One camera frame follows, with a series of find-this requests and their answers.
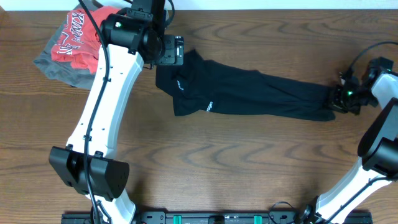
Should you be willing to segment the black t-shirt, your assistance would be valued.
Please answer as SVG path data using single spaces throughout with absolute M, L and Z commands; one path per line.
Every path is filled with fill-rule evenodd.
M 328 86 L 230 67 L 205 60 L 196 50 L 184 55 L 182 65 L 157 67 L 155 85 L 172 97 L 175 116 L 202 110 L 323 122 L 335 119 L 326 107 Z

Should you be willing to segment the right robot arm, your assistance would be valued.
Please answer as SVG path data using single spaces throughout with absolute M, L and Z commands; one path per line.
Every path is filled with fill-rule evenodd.
M 360 82 L 349 69 L 328 102 L 340 113 L 359 114 L 362 106 L 381 112 L 358 145 L 358 160 L 329 191 L 315 197 L 295 223 L 372 223 L 370 212 L 356 207 L 375 191 L 397 181 L 397 73 L 393 61 L 372 59 Z

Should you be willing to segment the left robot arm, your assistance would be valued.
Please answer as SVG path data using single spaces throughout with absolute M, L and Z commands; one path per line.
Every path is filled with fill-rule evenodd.
M 116 159 L 118 132 L 132 88 L 143 69 L 181 65 L 184 39 L 165 33 L 165 13 L 128 9 L 99 27 L 101 48 L 81 118 L 49 162 L 65 185 L 91 200 L 89 212 L 64 213 L 62 223 L 132 223 L 126 192 L 129 164 Z

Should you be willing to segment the red printed t-shirt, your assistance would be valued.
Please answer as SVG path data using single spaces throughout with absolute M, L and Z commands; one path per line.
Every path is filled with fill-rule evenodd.
M 67 14 L 67 22 L 60 37 L 51 48 L 51 59 L 55 62 L 69 62 L 74 69 L 96 73 L 100 39 L 87 13 L 75 9 Z

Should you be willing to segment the grey folded garment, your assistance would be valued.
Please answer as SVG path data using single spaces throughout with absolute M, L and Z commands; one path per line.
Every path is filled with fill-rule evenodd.
M 51 48 L 60 37 L 61 29 L 63 29 L 66 22 L 67 17 L 47 42 L 44 50 L 34 59 L 34 65 L 51 80 L 59 80 L 70 86 L 89 90 L 93 84 L 95 73 L 90 74 L 88 70 L 74 69 L 69 62 L 55 62 L 51 59 Z

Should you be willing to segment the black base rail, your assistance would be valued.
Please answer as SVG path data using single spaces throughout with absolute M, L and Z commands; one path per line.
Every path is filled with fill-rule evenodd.
M 294 223 L 295 212 L 276 211 L 268 213 L 165 213 L 144 212 L 134 216 L 131 223 L 136 224 L 272 224 Z M 64 213 L 62 224 L 89 224 L 90 213 Z M 350 213 L 344 223 L 372 224 L 370 212 Z

